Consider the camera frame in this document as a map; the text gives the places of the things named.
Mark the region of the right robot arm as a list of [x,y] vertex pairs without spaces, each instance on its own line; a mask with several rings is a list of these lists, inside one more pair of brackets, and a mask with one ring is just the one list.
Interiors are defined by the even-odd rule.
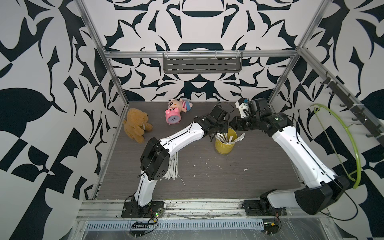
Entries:
[[300,208],[316,215],[336,203],[349,186],[344,176],[337,176],[310,149],[294,126],[293,118],[273,113],[265,98],[240,99],[235,103],[239,116],[230,127],[236,131],[260,130],[285,151],[299,172],[304,187],[292,190],[271,190],[260,196],[257,210],[274,214],[283,208]]

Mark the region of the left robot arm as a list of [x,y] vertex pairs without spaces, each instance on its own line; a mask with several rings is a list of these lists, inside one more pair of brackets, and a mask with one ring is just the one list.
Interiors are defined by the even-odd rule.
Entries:
[[189,144],[206,136],[212,140],[217,133],[226,134],[229,129],[231,114],[220,104],[206,115],[195,117],[179,132],[158,140],[151,138],[140,158],[141,174],[137,191],[130,201],[124,201],[121,217],[123,219],[145,218],[160,210],[163,202],[153,205],[153,192],[156,184],[169,171],[171,157]]

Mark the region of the white straw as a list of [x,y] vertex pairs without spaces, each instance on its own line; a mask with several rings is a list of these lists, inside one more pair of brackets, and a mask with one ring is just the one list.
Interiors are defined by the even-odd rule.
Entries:
[[176,154],[174,154],[174,155],[170,158],[170,165],[169,165],[168,179],[173,178],[173,175],[174,175],[174,168],[175,168],[175,162],[176,162]]
[[179,152],[175,153],[175,169],[174,169],[174,181],[178,177],[178,166],[179,166]]
[[174,160],[170,159],[168,171],[164,175],[164,178],[166,180],[169,180],[173,176],[173,168],[174,168]]
[[173,156],[173,171],[172,171],[172,179],[175,180],[178,176],[178,160],[179,160],[179,152],[176,152]]

